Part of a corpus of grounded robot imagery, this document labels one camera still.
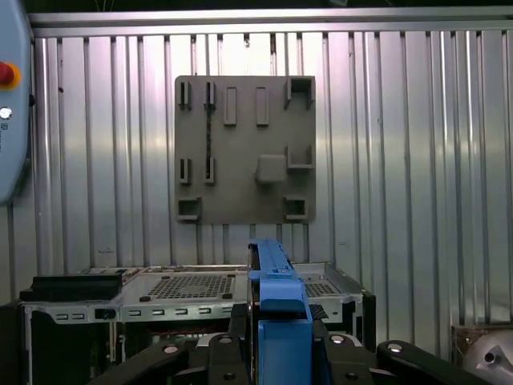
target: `vent grille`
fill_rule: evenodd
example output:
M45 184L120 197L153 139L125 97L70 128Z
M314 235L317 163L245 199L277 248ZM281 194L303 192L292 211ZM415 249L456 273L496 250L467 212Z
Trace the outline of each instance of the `vent grille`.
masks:
M232 292L232 280L223 275L181 275L159 281L148 295L157 299L217 298Z
M338 295L338 290L327 283L306 283L306 295L310 298Z

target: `blue plastic part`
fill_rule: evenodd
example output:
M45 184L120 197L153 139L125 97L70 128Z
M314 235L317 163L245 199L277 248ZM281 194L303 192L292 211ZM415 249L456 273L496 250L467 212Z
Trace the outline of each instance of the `blue plastic part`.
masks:
M260 262L260 270L249 272L249 279L260 282L258 383L310 385L313 320L304 282L278 241L251 241L249 247L256 247ZM278 312L290 318L270 319ZM266 314L269 319L262 319Z
M12 116L0 119L0 205L14 192L25 163L29 135L30 28L19 0L0 3L0 61L14 64L21 83L9 91L0 90L0 108Z

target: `gray block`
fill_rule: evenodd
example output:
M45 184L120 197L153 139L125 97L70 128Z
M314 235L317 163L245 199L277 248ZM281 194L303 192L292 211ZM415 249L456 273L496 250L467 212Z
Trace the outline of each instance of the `gray block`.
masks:
M315 217L315 79L176 80L178 221L282 224Z
M285 155L260 155L255 173L260 184L281 183L287 180L287 160Z

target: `metal wall panel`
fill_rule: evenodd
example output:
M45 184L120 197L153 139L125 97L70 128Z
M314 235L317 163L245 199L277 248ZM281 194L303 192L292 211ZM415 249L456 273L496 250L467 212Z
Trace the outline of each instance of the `metal wall panel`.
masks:
M245 263L277 237L377 295L379 340L447 358L451 323L509 321L513 10L390 12L33 16L34 175L0 209L0 298L35 273ZM176 223L191 74L316 76L314 223Z

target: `red emergency stop button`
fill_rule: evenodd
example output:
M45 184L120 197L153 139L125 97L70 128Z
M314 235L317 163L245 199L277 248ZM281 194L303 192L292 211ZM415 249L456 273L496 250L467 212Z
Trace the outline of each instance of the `red emergency stop button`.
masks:
M14 68L7 63L0 62L0 85L9 87L14 83L15 77Z

